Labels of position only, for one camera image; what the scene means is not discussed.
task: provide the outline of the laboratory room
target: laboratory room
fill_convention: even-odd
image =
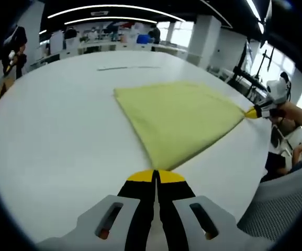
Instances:
[[[301,244],[302,1],[2,4],[0,249]]]

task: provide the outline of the person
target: person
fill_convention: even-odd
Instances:
[[[114,21],[112,23],[110,23],[106,30],[105,30],[105,33],[107,34],[111,34],[111,41],[118,41],[118,31],[119,31],[119,27],[120,27],[120,24],[121,22],[118,22],[118,21]]]
[[[280,178],[302,168],[302,144],[295,147],[292,157],[292,168],[286,168],[286,158],[275,153],[268,153],[265,168],[267,174],[261,179],[261,182]]]
[[[21,69],[24,67],[27,59],[24,54],[27,43],[24,27],[15,26],[11,29],[9,36],[3,43],[0,53],[0,60],[3,65],[3,74],[6,76],[11,69],[16,66],[16,79],[22,76]]]
[[[98,33],[95,27],[92,27],[91,31],[88,33],[88,38],[92,41],[98,38]]]
[[[279,107],[279,110],[284,111],[285,119],[296,121],[300,126],[302,126],[301,108],[287,101]],[[292,167],[293,168],[290,170],[290,172],[298,170],[302,167],[302,144],[294,149]],[[286,169],[284,157],[273,153],[269,153],[266,162],[266,169],[268,173],[262,178],[261,182],[279,178],[289,173],[289,171]]]
[[[279,146],[279,144],[283,140],[283,137],[286,137],[299,127],[299,124],[296,121],[285,118],[271,118],[271,122],[277,126],[277,128],[272,128],[271,134],[271,144],[275,148]]]
[[[68,27],[64,35],[65,40],[70,38],[76,38],[76,37],[77,37],[77,31],[74,29],[74,27]]]
[[[155,24],[151,25],[152,30],[149,32],[149,36],[154,39],[155,44],[160,43],[160,30]]]

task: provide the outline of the white pillar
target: white pillar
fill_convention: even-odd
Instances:
[[[189,44],[189,53],[199,55],[199,67],[206,69],[217,45],[221,22],[213,16],[197,16]]]
[[[174,31],[174,26],[175,26],[175,23],[171,22],[170,26],[168,27],[168,33],[167,33],[167,37],[166,37],[166,41],[168,41],[168,42],[171,42],[173,31]]]
[[[39,32],[41,16],[45,4],[35,1],[20,17],[17,25],[25,29],[27,43],[24,54],[27,56],[25,68],[29,69],[30,64],[34,62],[35,51],[39,46]]]

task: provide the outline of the ceiling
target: ceiling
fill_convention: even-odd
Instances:
[[[50,19],[47,18],[49,15],[57,12],[81,6],[124,4],[159,10],[187,21],[195,21],[196,16],[201,14],[214,15],[222,22],[224,27],[228,27],[228,23],[230,23],[232,26],[231,29],[235,32],[259,41],[262,38],[256,17],[251,12],[245,0],[190,0],[188,1],[189,3],[187,1],[175,0],[143,2],[138,0],[43,0],[43,2],[46,5],[43,12],[41,30],[55,31],[63,29],[65,22],[92,17],[91,12],[100,10],[108,10],[108,16],[135,17],[154,21],[175,21],[171,17],[153,12],[116,7],[83,9]],[[253,0],[253,2],[260,17],[264,19],[269,1]],[[302,0],[273,0],[272,3],[271,27],[266,38],[270,44],[287,54],[302,71]]]

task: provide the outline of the white table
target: white table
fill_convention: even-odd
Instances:
[[[95,40],[95,41],[88,41],[88,42],[82,42],[75,48],[69,48],[66,50],[62,50],[60,52],[51,54],[49,56],[44,56],[40,59],[35,60],[30,66],[32,67],[31,70],[35,70],[41,66],[43,66],[51,57],[60,55],[59,60],[63,60],[65,58],[69,58],[71,56],[77,56],[84,54],[85,50],[87,48],[91,47],[107,47],[104,49],[104,51],[108,51],[109,47],[115,45],[114,50],[129,50],[129,51],[151,51],[152,47],[161,48],[163,50],[172,51],[181,59],[186,60],[188,57],[188,51],[175,48],[172,46],[162,45],[162,44],[138,44],[138,43],[122,43],[120,41],[112,42],[110,40]]]
[[[129,68],[96,70],[122,66]],[[206,71],[160,52],[76,56],[16,81],[0,101],[0,196],[33,241],[66,234],[127,177],[150,168],[113,89],[177,80],[204,82],[242,109],[251,106]],[[267,120],[245,119],[175,172],[238,221],[262,177],[270,133]]]

